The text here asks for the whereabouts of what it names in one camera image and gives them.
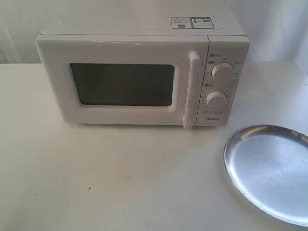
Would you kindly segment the white microwave oven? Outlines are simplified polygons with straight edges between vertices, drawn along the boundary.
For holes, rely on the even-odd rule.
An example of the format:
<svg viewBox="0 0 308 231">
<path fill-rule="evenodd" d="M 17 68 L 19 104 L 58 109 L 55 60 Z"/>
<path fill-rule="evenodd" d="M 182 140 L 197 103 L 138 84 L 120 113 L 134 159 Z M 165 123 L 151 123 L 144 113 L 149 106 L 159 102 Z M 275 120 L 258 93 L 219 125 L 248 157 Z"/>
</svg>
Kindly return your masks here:
<svg viewBox="0 0 308 231">
<path fill-rule="evenodd" d="M 40 34 L 52 35 L 115 35 L 115 36 L 205 36 L 209 49 L 195 126 L 217 127 L 227 124 L 235 92 L 238 86 L 248 48 L 249 40 L 233 16 L 221 18 L 210 16 L 214 29 L 172 29 L 171 16 L 106 16 L 101 19 L 78 20 L 65 16 L 51 22 Z M 219 63 L 230 63 L 235 78 L 229 82 L 215 81 L 211 71 Z M 224 106 L 209 106 L 209 93 L 221 91 L 227 96 Z"/>
</svg>

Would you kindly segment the lower white control knob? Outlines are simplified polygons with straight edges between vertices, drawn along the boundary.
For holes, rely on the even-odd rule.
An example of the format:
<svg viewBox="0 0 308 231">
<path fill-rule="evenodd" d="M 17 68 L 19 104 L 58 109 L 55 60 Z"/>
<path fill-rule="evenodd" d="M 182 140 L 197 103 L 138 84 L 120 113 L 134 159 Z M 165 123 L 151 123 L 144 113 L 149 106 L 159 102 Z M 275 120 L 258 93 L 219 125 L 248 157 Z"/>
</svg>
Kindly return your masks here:
<svg viewBox="0 0 308 231">
<path fill-rule="evenodd" d="M 214 91 L 208 94 L 206 103 L 209 106 L 224 106 L 227 104 L 227 96 L 221 91 Z"/>
</svg>

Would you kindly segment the white control knob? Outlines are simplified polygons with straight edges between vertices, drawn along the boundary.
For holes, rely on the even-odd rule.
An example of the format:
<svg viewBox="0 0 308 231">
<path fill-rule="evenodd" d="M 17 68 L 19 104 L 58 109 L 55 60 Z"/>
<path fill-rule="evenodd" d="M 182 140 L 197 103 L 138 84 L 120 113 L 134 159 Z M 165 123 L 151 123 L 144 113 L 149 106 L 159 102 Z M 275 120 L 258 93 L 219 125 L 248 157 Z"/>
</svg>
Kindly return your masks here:
<svg viewBox="0 0 308 231">
<path fill-rule="evenodd" d="M 235 78 L 235 71 L 230 63 L 223 62 L 215 65 L 211 71 L 215 81 L 229 82 Z"/>
<path fill-rule="evenodd" d="M 206 103 L 209 106 L 224 106 L 227 104 L 227 96 L 221 91 L 214 91 L 208 94 Z"/>
</svg>

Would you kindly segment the upper white control knob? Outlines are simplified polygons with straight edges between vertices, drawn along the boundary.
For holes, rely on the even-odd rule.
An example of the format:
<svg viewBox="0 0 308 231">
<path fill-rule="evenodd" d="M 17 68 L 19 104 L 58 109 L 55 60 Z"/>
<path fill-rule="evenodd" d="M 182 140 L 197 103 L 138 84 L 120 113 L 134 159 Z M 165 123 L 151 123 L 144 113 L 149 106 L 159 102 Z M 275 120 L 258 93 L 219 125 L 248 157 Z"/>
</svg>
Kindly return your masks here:
<svg viewBox="0 0 308 231">
<path fill-rule="evenodd" d="M 211 71 L 215 81 L 229 82 L 235 78 L 235 71 L 230 63 L 223 62 L 215 65 Z"/>
</svg>

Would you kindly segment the round silver metal tray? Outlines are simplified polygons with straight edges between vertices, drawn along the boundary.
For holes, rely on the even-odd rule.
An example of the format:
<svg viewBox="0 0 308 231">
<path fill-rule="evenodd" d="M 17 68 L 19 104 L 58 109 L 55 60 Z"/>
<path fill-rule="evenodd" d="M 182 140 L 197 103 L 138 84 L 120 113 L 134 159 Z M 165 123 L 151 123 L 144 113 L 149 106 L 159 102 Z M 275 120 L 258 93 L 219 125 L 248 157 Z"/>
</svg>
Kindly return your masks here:
<svg viewBox="0 0 308 231">
<path fill-rule="evenodd" d="M 283 222 L 308 225 L 308 137 L 274 125 L 232 134 L 224 147 L 226 171 L 238 192 Z"/>
</svg>

